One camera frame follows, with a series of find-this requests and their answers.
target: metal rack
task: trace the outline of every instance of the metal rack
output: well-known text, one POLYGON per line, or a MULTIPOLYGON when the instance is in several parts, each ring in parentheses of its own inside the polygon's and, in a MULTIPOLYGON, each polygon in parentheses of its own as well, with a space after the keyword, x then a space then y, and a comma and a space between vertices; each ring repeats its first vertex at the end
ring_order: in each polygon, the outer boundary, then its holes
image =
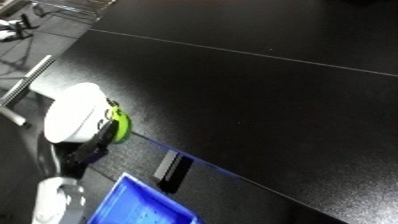
POLYGON ((43 5, 66 11, 94 16, 99 19, 104 10, 116 0, 31 0, 33 12, 40 17, 46 15, 43 5))
POLYGON ((26 93, 29 85, 54 62, 51 55, 44 57, 32 70, 30 70, 22 79, 14 85, 3 97, 0 98, 0 114, 4 115, 18 126, 29 125, 24 117, 8 108, 20 100, 26 93))

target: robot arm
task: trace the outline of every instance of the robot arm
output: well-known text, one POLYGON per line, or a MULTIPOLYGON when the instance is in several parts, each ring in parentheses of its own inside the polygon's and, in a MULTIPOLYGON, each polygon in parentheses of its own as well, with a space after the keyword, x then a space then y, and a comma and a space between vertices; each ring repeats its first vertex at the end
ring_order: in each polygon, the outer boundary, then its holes
POLYGON ((108 153, 119 123, 108 121, 85 143, 48 142, 39 138, 38 163, 46 179, 38 185, 32 224, 77 224, 84 212, 84 189, 79 185, 87 166, 108 153))

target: black table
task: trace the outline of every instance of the black table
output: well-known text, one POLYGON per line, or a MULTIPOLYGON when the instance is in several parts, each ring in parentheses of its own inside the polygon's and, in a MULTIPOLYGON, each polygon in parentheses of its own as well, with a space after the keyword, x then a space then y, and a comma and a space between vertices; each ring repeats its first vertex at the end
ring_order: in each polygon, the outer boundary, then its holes
POLYGON ((95 82, 136 132, 329 214, 393 206, 363 195, 397 190, 397 3, 145 2, 116 5, 31 88, 95 82))

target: blue plastic basket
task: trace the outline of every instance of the blue plastic basket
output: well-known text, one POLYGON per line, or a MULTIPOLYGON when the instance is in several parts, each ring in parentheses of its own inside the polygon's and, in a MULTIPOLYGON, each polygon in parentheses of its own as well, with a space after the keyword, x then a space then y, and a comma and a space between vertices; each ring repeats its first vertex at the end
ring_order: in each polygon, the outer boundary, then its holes
POLYGON ((127 173, 116 182, 89 224, 200 224, 190 210, 127 173))

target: blue bin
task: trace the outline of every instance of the blue bin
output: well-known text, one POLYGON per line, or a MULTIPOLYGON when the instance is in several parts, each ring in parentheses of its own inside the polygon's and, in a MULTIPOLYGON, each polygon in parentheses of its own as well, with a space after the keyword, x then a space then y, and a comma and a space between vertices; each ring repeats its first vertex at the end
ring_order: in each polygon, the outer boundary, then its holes
POLYGON ((89 224, 200 224, 190 210, 127 173, 116 182, 89 224))

